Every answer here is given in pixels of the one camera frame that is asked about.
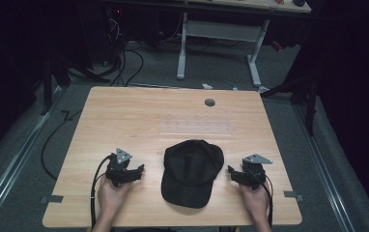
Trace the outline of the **person's right hand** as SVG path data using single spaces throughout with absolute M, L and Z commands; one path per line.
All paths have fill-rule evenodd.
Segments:
M 249 186 L 239 184 L 244 206 L 249 214 L 254 218 L 265 218 L 270 205 L 269 195 L 266 191 L 267 186 L 259 186 L 252 189 Z

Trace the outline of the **black baseball cap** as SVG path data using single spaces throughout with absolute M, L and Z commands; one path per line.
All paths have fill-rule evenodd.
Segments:
M 167 148 L 161 180 L 163 199 L 191 209 L 206 207 L 223 164 L 221 148 L 205 140 L 186 140 Z

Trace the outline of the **white-framed wooden desk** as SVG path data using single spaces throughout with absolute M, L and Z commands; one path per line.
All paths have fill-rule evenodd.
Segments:
M 191 3 L 201 3 L 206 7 L 230 7 L 236 10 L 257 10 L 259 13 L 286 13 L 308 15 L 312 12 L 306 0 L 183 0 L 189 7 Z M 254 43 L 252 53 L 246 56 L 253 85 L 260 93 L 268 91 L 262 85 L 258 74 L 256 59 L 270 24 L 266 16 L 261 24 L 241 25 L 240 23 L 213 22 L 209 19 L 188 19 L 187 12 L 182 13 L 181 51 L 179 54 L 177 78 L 185 78 L 186 41 L 188 37 L 219 39 L 225 41 Z

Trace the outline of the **black stand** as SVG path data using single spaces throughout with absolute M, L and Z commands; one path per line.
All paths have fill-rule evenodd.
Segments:
M 53 91 L 52 91 L 52 79 L 55 79 L 60 87 L 69 87 L 71 84 L 71 78 L 68 75 L 68 69 L 77 70 L 79 73 L 86 76 L 88 79 L 97 82 L 107 82 L 107 79 L 103 78 L 100 74 L 93 73 L 67 59 L 63 55 L 60 55 L 55 49 L 49 47 L 46 50 L 45 61 L 43 62 L 43 104 L 44 109 L 42 115 L 48 113 L 53 108 Z
M 291 92 L 291 104 L 298 105 L 305 102 L 304 127 L 311 136 L 314 135 L 313 124 L 319 78 L 314 71 L 315 67 L 313 65 L 297 59 L 282 84 L 261 93 L 262 98 L 267 98 L 276 93 Z

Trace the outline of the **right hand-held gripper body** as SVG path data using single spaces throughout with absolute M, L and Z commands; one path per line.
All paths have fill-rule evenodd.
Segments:
M 241 168 L 243 173 L 248 177 L 247 184 L 251 186 L 252 189 L 256 189 L 266 181 L 264 164 L 272 164 L 272 161 L 258 154 L 253 154 L 242 159 Z

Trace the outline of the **person's left hand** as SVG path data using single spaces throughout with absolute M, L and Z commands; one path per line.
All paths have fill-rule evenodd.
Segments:
M 131 183 L 115 187 L 106 177 L 100 178 L 99 206 L 100 213 L 107 216 L 115 216 L 123 206 Z

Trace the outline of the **grey tape strip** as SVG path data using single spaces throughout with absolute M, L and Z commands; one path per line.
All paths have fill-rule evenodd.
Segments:
M 284 197 L 286 198 L 295 198 L 297 202 L 302 202 L 304 201 L 304 197 L 302 194 L 298 194 L 297 192 L 293 191 L 293 190 L 284 190 Z
M 40 200 L 40 203 L 42 204 L 48 204 L 48 203 L 62 203 L 64 196 L 61 195 L 48 195 L 43 196 Z

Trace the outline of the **metal floor rail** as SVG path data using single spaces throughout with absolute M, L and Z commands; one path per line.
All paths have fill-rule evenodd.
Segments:
M 310 147 L 310 157 L 314 162 L 315 169 L 319 175 L 319 179 L 323 185 L 329 205 L 334 212 L 338 224 L 342 232 L 355 232 L 352 220 L 346 210 L 341 194 L 339 193 L 333 179 L 327 169 L 322 153 L 318 147 L 317 141 L 311 135 L 305 124 L 304 112 L 300 106 L 293 105 L 293 110 L 298 117 L 300 127 L 303 130 L 304 136 Z
M 43 100 L 37 100 L 19 117 L 0 142 L 0 208 L 29 159 L 52 108 L 67 90 L 67 87 L 56 86 L 51 106 L 45 107 Z

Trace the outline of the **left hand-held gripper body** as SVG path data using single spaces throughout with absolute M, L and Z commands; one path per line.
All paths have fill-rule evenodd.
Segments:
M 121 148 L 117 148 L 115 153 L 110 156 L 110 162 L 107 165 L 105 176 L 114 187 L 120 184 L 129 183 L 133 179 L 132 173 L 128 170 L 128 164 L 132 155 Z

